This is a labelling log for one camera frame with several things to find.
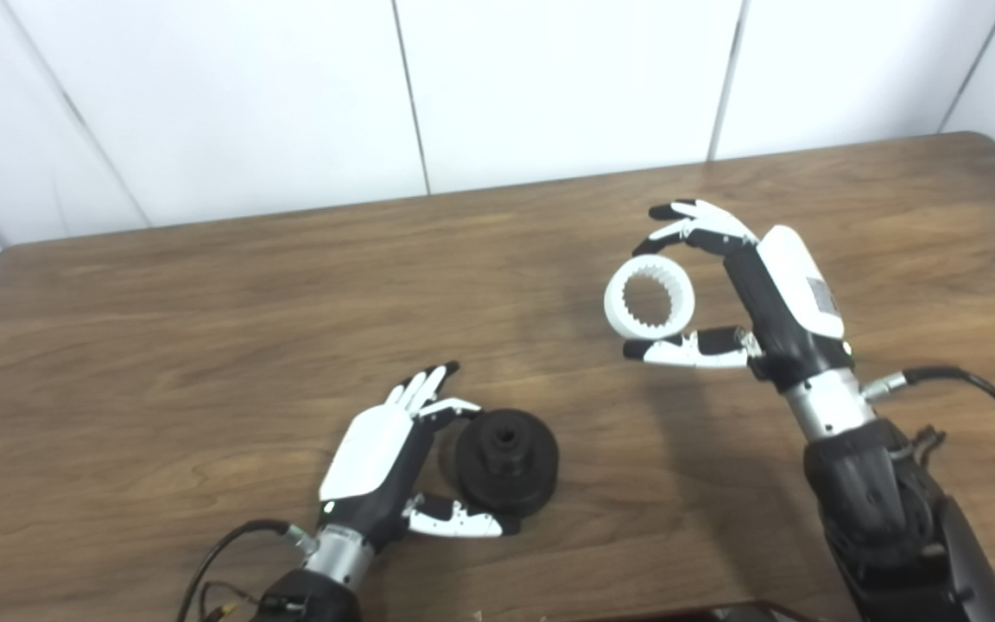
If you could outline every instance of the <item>robotic hand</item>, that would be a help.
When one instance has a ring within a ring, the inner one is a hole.
[[[995,622],[995,574],[959,506],[928,475],[927,453],[934,447],[920,452],[919,437],[909,441],[871,406],[917,379],[958,377],[908,370],[861,387],[832,292],[793,229],[777,225],[759,240],[726,210],[702,200],[676,200],[649,215],[676,223],[651,233],[632,255],[686,243],[722,256],[753,327],[628,339],[624,356],[692,367],[745,365],[759,381],[774,384],[807,438],[805,474],[829,548],[864,619]],[[618,276],[631,273],[622,268]],[[662,280],[666,269],[649,275]],[[671,291],[672,283],[664,284]],[[605,296],[613,327],[631,336],[613,322],[616,304],[615,296]]]
[[[254,622],[358,621],[355,592],[371,560],[408,530],[459,538],[518,532],[515,518],[414,492],[435,433],[480,413],[465,399],[438,399],[458,369],[450,362],[420,371],[352,418],[320,485],[316,534],[296,538],[303,567],[269,587]]]

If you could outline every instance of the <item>wooden table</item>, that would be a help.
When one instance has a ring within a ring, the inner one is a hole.
[[[544,418],[552,503],[501,540],[407,536],[368,619],[560,619],[769,599],[853,619],[802,477],[804,438],[747,371],[624,361],[612,272],[678,196],[792,225],[862,378],[955,362],[995,381],[995,145],[955,134],[26,244],[0,255],[0,621],[168,619],[245,519],[312,521],[352,415],[420,367]],[[744,321],[718,261],[692,326]],[[933,473],[995,567],[995,405],[960,385],[887,403],[951,440]],[[439,464],[422,477],[449,492]],[[214,576],[295,562],[254,536]]]

